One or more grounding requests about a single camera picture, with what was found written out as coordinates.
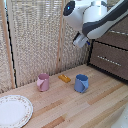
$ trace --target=pink mug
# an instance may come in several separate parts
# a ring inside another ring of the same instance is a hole
[[[37,88],[39,91],[47,91],[49,89],[49,75],[42,73],[38,76]]]

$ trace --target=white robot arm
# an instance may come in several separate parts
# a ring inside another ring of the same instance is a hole
[[[66,22],[79,31],[74,44],[82,47],[88,39],[101,37],[128,15],[128,0],[120,0],[108,12],[107,0],[74,0],[65,6],[63,15]]]

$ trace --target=cabinet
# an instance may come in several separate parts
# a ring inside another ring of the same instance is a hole
[[[88,64],[128,81],[128,18],[124,20],[92,43]]]

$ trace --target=drawer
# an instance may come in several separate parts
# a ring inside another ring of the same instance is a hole
[[[90,63],[128,80],[128,52],[94,42]]]
[[[111,30],[128,34],[128,17],[124,18],[122,21],[112,27]]]
[[[112,46],[128,50],[128,36],[117,33],[107,32],[96,41],[103,42]]]

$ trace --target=mug handle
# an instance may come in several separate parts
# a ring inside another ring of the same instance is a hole
[[[44,83],[44,80],[41,80],[41,82],[37,82],[37,87],[41,91],[41,85]]]
[[[88,89],[88,82],[87,81],[81,81],[82,84],[84,85],[84,90],[81,93],[84,93]]]

